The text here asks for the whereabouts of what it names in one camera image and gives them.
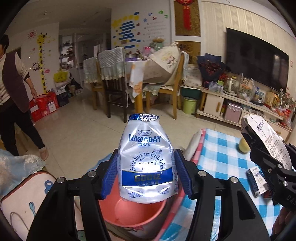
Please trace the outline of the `person's right hand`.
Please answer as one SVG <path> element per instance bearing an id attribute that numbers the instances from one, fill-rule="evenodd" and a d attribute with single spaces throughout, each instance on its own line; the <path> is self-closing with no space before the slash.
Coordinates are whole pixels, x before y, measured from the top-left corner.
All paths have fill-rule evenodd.
<path id="1" fill-rule="evenodd" d="M 276 218 L 275 223 L 273 224 L 272 235 L 277 235 L 289 224 L 291 219 L 295 216 L 295 211 L 289 210 L 288 208 L 283 207 L 280 210 L 278 217 Z"/>

